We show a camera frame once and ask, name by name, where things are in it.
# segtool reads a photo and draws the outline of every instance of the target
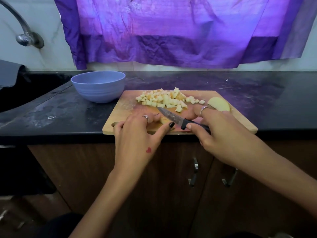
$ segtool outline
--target countertop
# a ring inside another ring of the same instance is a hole
[[[263,140],[315,139],[317,72],[125,72],[125,90],[215,90],[249,119]],[[0,113],[0,144],[114,142],[102,127],[117,100],[84,100],[70,82]],[[163,141],[177,140],[166,136]]]

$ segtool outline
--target cutting board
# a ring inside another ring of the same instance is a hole
[[[142,94],[143,90],[127,90],[124,91],[118,100],[116,106],[114,107],[113,111],[111,112],[109,118],[107,119],[105,125],[102,128],[102,132],[105,135],[113,135],[113,124],[115,122],[120,122],[123,120],[126,120],[126,118],[132,113],[132,112],[146,112],[146,113],[153,113],[157,114],[160,113],[159,110],[155,107],[150,107],[147,105],[142,105],[141,102],[137,102],[135,98],[137,96],[140,96]],[[199,100],[205,100],[206,103],[209,99],[212,97],[221,97],[219,93],[216,91],[196,91],[196,90],[181,90],[183,94],[185,94],[187,97],[194,96],[196,99]],[[168,108],[169,111],[178,114],[179,116],[182,116],[184,118],[188,118],[190,115],[190,111],[193,108],[193,104],[187,103],[188,110],[183,109],[181,113],[178,113],[175,111],[175,108]],[[243,124],[251,133],[255,134],[257,132],[257,127],[254,126],[246,117],[244,117],[238,110],[236,110],[231,104],[230,104],[231,113],[237,120],[240,121],[241,124]],[[200,122],[202,118],[198,117],[194,119],[196,122]],[[151,123],[147,126],[147,131],[150,134],[153,134],[157,131],[157,129],[161,126],[161,123]],[[192,134],[188,129],[182,130],[180,126],[175,125],[175,129],[169,132],[170,135],[179,135],[179,134]]]

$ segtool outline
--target bowl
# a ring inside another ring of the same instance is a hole
[[[117,71],[96,71],[78,74],[70,80],[76,91],[86,100],[108,103],[121,96],[125,74]]]

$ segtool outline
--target faucet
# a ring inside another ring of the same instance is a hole
[[[23,19],[23,17],[21,17],[21,15],[9,3],[7,3],[5,0],[0,0],[0,4],[7,8],[9,12],[11,12],[15,16],[23,29],[24,34],[16,35],[16,41],[18,42],[18,44],[22,46],[33,45],[38,49],[44,47],[43,38],[39,34],[31,31],[31,28]]]

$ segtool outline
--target person's left hand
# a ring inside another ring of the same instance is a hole
[[[133,113],[113,128],[116,145],[114,170],[132,182],[137,182],[161,140],[174,126],[174,122],[166,123],[155,134],[148,134],[146,126],[158,122],[160,117],[160,114]]]

